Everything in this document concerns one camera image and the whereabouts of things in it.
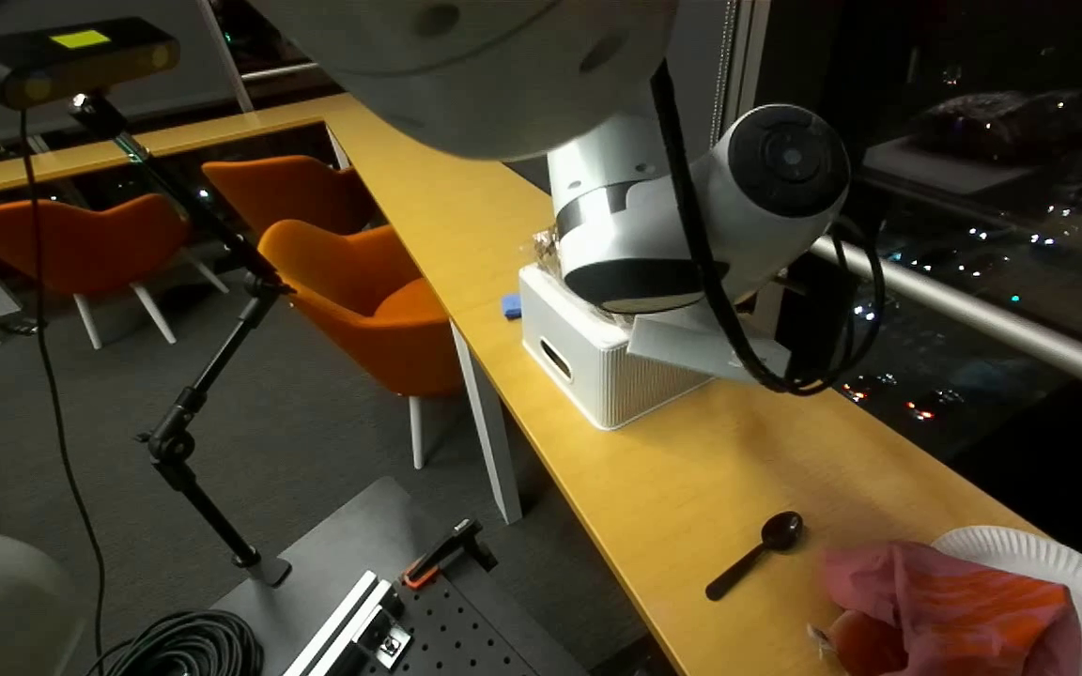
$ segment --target gray carpet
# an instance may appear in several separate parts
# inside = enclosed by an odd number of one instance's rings
[[[106,642],[131,639],[171,609],[213,606],[240,583],[229,547],[149,469],[149,432],[180,387],[209,362],[238,323],[243,294],[170,285],[160,309],[180,334],[164,344],[153,325],[111,299],[99,309],[106,348],[95,354],[66,305],[51,305],[49,344],[65,393],[71,464],[106,547]],[[466,410],[424,473],[409,469],[406,402],[372,387],[332,343],[277,305],[243,343],[190,425],[190,469],[234,524],[277,551],[357,496],[374,477],[398,477],[438,523],[478,517],[500,584],[535,611],[582,663],[639,672],[647,634],[585,532],[518,442],[527,523],[492,512]],[[95,596],[95,558],[60,473],[51,410],[36,344],[27,334],[0,348],[0,532],[51,551]]]

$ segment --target yellow sign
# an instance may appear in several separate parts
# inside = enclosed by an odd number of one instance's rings
[[[109,45],[111,36],[100,29],[71,29],[71,34],[49,34],[49,40],[65,49],[95,49],[95,45]]]

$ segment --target black metal stand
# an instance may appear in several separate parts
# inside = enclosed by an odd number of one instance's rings
[[[196,413],[208,402],[209,383],[223,374],[223,368],[234,362],[240,343],[250,325],[268,319],[275,299],[283,295],[283,281],[275,266],[250,249],[247,238],[240,238],[234,226],[227,226],[184,179],[175,179],[141,142],[126,134],[126,119],[106,100],[106,92],[79,92],[71,100],[71,116],[89,127],[100,139],[111,139],[135,170],[146,174],[146,179],[175,198],[196,226],[208,226],[234,264],[240,264],[250,275],[250,299],[240,311],[240,323],[229,330],[223,348],[208,362],[208,368],[196,374],[190,387],[175,393],[170,413],[153,432],[141,434],[156,473],[175,489],[203,517],[208,524],[234,547],[238,567],[243,567],[250,578],[268,584],[283,584],[290,576],[284,558],[264,558],[238,531],[234,523],[213,507],[213,499],[200,489],[196,469],[188,464],[196,450],[196,434],[188,432]]]

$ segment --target black cable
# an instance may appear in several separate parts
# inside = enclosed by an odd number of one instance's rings
[[[655,90],[655,109],[656,109],[656,127],[661,127],[661,142],[666,142],[666,158],[670,158],[670,176],[674,176],[674,193],[675,193],[675,209],[680,209],[680,220],[684,220],[684,241],[686,241],[686,253],[690,253],[690,264],[696,264],[696,275],[699,275],[699,289],[705,295],[705,309],[712,311],[719,325],[725,330],[735,362],[747,368],[750,380],[758,380],[763,387],[771,392],[784,392],[784,393],[820,393],[828,387],[834,387],[856,362],[868,357],[876,334],[879,334],[879,323],[881,323],[881,295],[888,295],[888,285],[881,285],[881,266],[879,266],[879,245],[876,245],[876,234],[865,234],[856,230],[849,219],[838,219],[846,230],[853,230],[853,238],[860,241],[868,264],[871,264],[871,295],[876,295],[876,319],[860,343],[860,348],[853,348],[853,323],[846,323],[846,344],[843,344],[843,357],[838,363],[829,363],[828,373],[820,374],[799,374],[799,380],[783,380],[778,373],[771,373],[763,363],[763,357],[754,354],[754,344],[747,343],[740,319],[735,319],[735,309],[719,276],[719,259],[711,253],[711,234],[702,226],[702,209],[699,209],[699,194],[696,194],[696,179],[690,179],[690,170],[686,170],[686,149],[684,149],[684,131],[680,131],[680,112],[675,112],[675,90],[674,90],[674,75],[670,75],[670,64],[661,64],[649,80],[649,90]]]
[[[238,611],[170,611],[95,663],[100,676],[258,676],[264,642]]]
[[[31,204],[31,238],[34,238],[34,311],[36,311],[36,354],[42,354],[42,373],[45,373],[45,393],[51,407],[51,432],[57,432],[57,453],[60,453],[60,473],[65,485],[79,507],[79,523],[88,531],[89,542],[89,557],[95,557],[95,614],[89,614],[89,634],[95,634],[95,657],[100,662],[100,609],[106,609],[106,557],[95,532],[95,517],[88,507],[88,496],[79,489],[75,464],[71,464],[71,450],[66,450],[66,429],[65,429],[65,402],[60,402],[60,383],[57,383],[57,368],[51,368],[51,354],[49,354],[49,315],[45,315],[45,219],[42,219],[42,194],[36,194],[36,174],[31,161],[31,139],[27,139],[27,109],[20,109],[20,154],[22,154],[22,174],[27,174],[27,204]]]

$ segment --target black spoon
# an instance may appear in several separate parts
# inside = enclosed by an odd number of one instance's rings
[[[747,557],[740,557],[729,571],[722,571],[705,596],[722,599],[768,551],[788,551],[803,538],[803,517],[796,512],[783,512],[768,517],[763,544],[754,544]]]

